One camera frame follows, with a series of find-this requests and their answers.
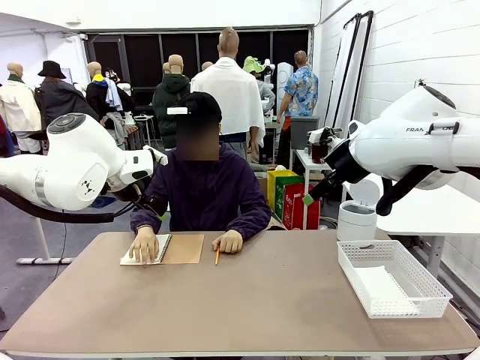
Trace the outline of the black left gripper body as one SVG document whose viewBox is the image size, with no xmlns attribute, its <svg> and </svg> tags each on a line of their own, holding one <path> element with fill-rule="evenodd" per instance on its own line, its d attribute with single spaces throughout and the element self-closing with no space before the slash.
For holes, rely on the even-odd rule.
<svg viewBox="0 0 480 360">
<path fill-rule="evenodd" d="M 152 197 L 146 194 L 149 181 L 138 180 L 127 185 L 121 190 L 114 191 L 113 194 L 122 202 L 129 202 L 136 205 L 150 205 Z"/>
</svg>

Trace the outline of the spiral notebook with brown cover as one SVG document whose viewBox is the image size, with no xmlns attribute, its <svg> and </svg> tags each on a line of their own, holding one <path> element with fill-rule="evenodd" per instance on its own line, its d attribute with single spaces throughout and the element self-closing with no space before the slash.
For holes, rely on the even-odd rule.
<svg viewBox="0 0 480 360">
<path fill-rule="evenodd" d="M 179 265 L 179 264 L 197 264 L 203 249 L 204 235 L 156 235 L 159 246 L 159 253 L 154 261 L 151 261 L 149 255 L 146 262 L 143 262 L 143 256 L 140 253 L 140 261 L 137 262 L 135 253 L 130 257 L 130 251 L 120 259 L 121 266 L 141 266 L 141 265 Z"/>
</svg>

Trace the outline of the white paper sheet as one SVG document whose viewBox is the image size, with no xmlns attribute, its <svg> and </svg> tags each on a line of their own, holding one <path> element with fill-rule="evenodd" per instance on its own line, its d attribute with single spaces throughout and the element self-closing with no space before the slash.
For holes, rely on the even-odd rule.
<svg viewBox="0 0 480 360">
<path fill-rule="evenodd" d="M 373 318 L 411 317 L 419 314 L 419 307 L 409 300 L 385 266 L 355 268 L 361 284 L 366 289 L 367 313 Z"/>
</svg>

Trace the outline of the person's right forearm purple sleeve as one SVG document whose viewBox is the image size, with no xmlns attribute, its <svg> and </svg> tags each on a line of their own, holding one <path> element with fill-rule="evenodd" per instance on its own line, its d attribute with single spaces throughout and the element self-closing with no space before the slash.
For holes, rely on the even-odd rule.
<svg viewBox="0 0 480 360">
<path fill-rule="evenodd" d="M 135 209 L 130 214 L 130 228 L 138 233 L 141 227 L 150 227 L 154 234 L 157 234 L 161 228 L 162 220 L 150 210 Z"/>
</svg>

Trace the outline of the red paper bag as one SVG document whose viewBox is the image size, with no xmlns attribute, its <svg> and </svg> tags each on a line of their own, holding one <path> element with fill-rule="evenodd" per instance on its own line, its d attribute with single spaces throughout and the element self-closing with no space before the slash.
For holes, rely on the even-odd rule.
<svg viewBox="0 0 480 360">
<path fill-rule="evenodd" d="M 303 225 L 305 186 L 288 184 L 284 186 L 283 225 L 288 230 L 317 230 L 320 225 L 320 202 L 316 201 L 307 207 L 307 222 Z"/>
</svg>

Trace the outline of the green paper bag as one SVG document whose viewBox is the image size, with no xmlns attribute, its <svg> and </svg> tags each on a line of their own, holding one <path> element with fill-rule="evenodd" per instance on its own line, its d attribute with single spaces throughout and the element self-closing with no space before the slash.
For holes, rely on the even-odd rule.
<svg viewBox="0 0 480 360">
<path fill-rule="evenodd" d="M 301 176 L 278 176 L 275 179 L 274 213 L 288 229 L 303 228 L 305 183 Z"/>
</svg>

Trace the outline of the small white background table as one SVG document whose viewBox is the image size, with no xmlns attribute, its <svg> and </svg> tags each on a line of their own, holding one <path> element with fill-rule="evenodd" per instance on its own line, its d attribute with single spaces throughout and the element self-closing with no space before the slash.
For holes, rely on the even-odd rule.
<svg viewBox="0 0 480 360">
<path fill-rule="evenodd" d="M 153 122 L 153 115 L 137 115 L 133 117 L 135 125 L 141 131 L 145 143 L 149 146 L 152 145 L 152 141 L 155 139 L 155 129 Z"/>
</svg>

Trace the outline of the black framed leaning panel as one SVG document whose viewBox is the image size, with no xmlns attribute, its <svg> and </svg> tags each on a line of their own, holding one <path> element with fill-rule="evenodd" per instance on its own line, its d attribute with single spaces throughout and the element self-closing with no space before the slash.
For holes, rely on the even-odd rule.
<svg viewBox="0 0 480 360">
<path fill-rule="evenodd" d="M 325 125 L 331 128 L 344 128 L 347 116 L 351 113 L 353 71 L 355 70 L 355 46 L 360 26 L 360 13 L 353 16 L 343 28 L 331 89 L 325 112 Z"/>
<path fill-rule="evenodd" d="M 355 46 L 352 55 L 352 91 L 350 95 L 349 114 L 346 117 L 347 122 L 350 122 L 356 118 L 356 107 L 359 102 L 359 92 L 361 89 L 362 77 L 368 54 L 368 43 L 370 39 L 373 19 L 374 12 L 372 10 L 361 14 L 358 18 L 358 28 L 356 32 Z"/>
</svg>

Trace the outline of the tall white column appliance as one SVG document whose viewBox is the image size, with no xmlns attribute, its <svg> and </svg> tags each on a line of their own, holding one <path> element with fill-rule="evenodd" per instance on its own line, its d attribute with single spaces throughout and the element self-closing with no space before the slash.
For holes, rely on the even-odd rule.
<svg viewBox="0 0 480 360">
<path fill-rule="evenodd" d="M 277 65 L 277 113 L 280 112 L 281 103 L 285 95 L 284 86 L 288 79 L 293 74 L 293 66 L 286 62 L 281 62 Z"/>
</svg>

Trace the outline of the mannequin with yellow collar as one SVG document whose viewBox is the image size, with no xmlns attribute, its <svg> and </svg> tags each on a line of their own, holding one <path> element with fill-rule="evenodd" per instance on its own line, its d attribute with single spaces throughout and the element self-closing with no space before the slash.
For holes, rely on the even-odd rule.
<svg viewBox="0 0 480 360">
<path fill-rule="evenodd" d="M 101 120 L 108 113 L 120 113 L 134 110 L 134 103 L 127 92 L 123 91 L 108 77 L 102 75 L 101 64 L 92 61 L 87 64 L 91 82 L 86 87 L 86 100 Z"/>
</svg>

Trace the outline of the white stand foot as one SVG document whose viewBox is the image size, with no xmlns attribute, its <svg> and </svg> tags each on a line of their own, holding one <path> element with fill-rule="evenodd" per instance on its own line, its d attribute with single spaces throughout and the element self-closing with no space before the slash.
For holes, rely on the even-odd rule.
<svg viewBox="0 0 480 360">
<path fill-rule="evenodd" d="M 18 265 L 69 265 L 74 261 L 74 257 L 51 257 L 49 248 L 47 246 L 47 241 L 44 235 L 44 230 L 41 224 L 41 219 L 38 217 L 34 218 L 35 229 L 36 229 L 36 239 L 42 249 L 42 255 L 40 257 L 28 258 L 20 257 L 16 260 Z"/>
</svg>

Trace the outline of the black cap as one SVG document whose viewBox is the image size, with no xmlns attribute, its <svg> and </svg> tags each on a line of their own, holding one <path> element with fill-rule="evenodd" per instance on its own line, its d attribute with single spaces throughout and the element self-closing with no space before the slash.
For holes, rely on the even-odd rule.
<svg viewBox="0 0 480 360">
<path fill-rule="evenodd" d="M 180 122 L 202 125 L 218 125 L 222 119 L 218 102 L 209 93 L 202 91 L 185 95 L 175 106 L 168 107 L 166 114 L 174 116 Z"/>
</svg>

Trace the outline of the mannequin with green hat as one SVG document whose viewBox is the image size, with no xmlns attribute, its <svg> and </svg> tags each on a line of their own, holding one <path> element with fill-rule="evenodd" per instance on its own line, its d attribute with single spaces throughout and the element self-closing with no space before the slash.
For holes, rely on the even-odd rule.
<svg viewBox="0 0 480 360">
<path fill-rule="evenodd" d="M 270 80 L 272 67 L 270 64 L 261 64 L 257 58 L 249 55 L 244 60 L 243 70 L 254 76 L 262 103 L 263 115 L 268 116 L 275 105 L 276 95 Z"/>
</svg>

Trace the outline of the mannequin with cream coat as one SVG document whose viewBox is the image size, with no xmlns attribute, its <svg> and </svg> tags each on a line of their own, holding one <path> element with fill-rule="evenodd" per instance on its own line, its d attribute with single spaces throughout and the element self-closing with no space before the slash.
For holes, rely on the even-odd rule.
<svg viewBox="0 0 480 360">
<path fill-rule="evenodd" d="M 33 91 L 23 82 L 23 66 L 11 62 L 7 70 L 7 82 L 0 86 L 0 116 L 14 133 L 22 154 L 42 155 L 40 141 L 30 137 L 41 131 L 41 114 Z"/>
</svg>

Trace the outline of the white perforated plastic basket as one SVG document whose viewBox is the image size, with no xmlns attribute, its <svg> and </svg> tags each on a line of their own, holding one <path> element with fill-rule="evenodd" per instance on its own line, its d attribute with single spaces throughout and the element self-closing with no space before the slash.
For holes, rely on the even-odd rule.
<svg viewBox="0 0 480 360">
<path fill-rule="evenodd" d="M 452 299 L 399 241 L 339 241 L 337 258 L 371 319 L 440 318 Z"/>
</svg>

